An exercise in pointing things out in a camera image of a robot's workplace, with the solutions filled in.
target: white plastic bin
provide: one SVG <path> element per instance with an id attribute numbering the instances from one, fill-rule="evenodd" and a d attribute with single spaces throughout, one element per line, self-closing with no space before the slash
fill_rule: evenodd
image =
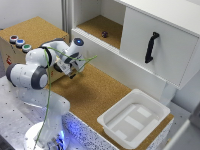
<path id="1" fill-rule="evenodd" d="M 135 89 L 97 121 L 104 127 L 105 133 L 122 147 L 135 149 L 169 113 L 169 108 Z"/>

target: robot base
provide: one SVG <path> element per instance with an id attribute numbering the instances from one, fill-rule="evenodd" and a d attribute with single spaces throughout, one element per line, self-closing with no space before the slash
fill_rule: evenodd
<path id="1" fill-rule="evenodd" d="M 24 149 L 25 150 L 57 150 L 55 148 L 50 148 L 46 145 L 44 148 L 41 148 L 38 146 L 38 144 L 36 145 L 35 149 L 35 140 L 34 138 L 36 137 L 37 133 L 39 132 L 39 130 L 42 127 L 43 122 L 37 123 L 35 125 L 33 125 L 25 134 L 24 137 Z M 67 145 L 69 144 L 69 139 L 65 139 L 64 141 L 65 145 L 64 145 L 64 149 L 66 149 Z"/>

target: black handle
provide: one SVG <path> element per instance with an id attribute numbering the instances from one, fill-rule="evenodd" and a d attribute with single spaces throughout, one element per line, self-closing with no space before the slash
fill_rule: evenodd
<path id="1" fill-rule="evenodd" d="M 158 38 L 160 35 L 156 32 L 153 32 L 153 36 L 151 37 L 150 41 L 149 41 L 149 45 L 148 45 L 148 48 L 147 48 L 147 53 L 146 53 L 146 56 L 145 56 L 145 63 L 149 63 L 150 61 L 153 60 L 153 57 L 151 56 L 151 53 L 152 53 L 152 50 L 153 50 L 153 45 L 154 45 L 154 40 L 156 38 Z"/>

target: cardboard box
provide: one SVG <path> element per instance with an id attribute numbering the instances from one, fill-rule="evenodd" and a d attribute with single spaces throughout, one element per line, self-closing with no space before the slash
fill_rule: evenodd
<path id="1" fill-rule="evenodd" d="M 30 44 L 32 49 L 39 47 L 42 43 L 51 41 L 55 38 L 63 38 L 69 44 L 68 33 L 55 27 L 40 17 L 35 17 L 12 27 L 0 31 L 0 51 L 5 70 L 12 63 L 25 64 L 25 55 L 16 45 L 10 44 L 10 36 L 17 35 L 20 39 Z M 57 72 L 53 67 L 50 68 L 51 82 L 56 81 L 64 74 Z"/>

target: cork board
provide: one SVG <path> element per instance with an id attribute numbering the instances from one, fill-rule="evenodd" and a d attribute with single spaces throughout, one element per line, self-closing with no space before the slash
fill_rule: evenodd
<path id="1" fill-rule="evenodd" d="M 24 39 L 26 44 L 30 44 L 33 49 L 55 38 L 69 36 L 66 32 L 40 17 L 35 17 L 4 30 L 0 30 L 0 37 L 7 42 L 9 42 L 10 36 L 12 35 L 17 35 L 20 39 Z"/>
<path id="2" fill-rule="evenodd" d="M 103 16 L 97 16 L 77 26 L 85 32 L 92 34 L 102 41 L 120 49 L 123 26 Z M 103 38 L 101 33 L 108 32 L 108 37 Z"/>
<path id="3" fill-rule="evenodd" d="M 88 64 L 74 79 L 71 80 L 67 76 L 58 79 L 52 84 L 51 90 L 69 100 L 72 113 L 123 150 L 104 133 L 97 118 L 131 92 L 131 89 Z M 172 119 L 173 115 L 167 116 L 137 150 L 146 149 Z"/>

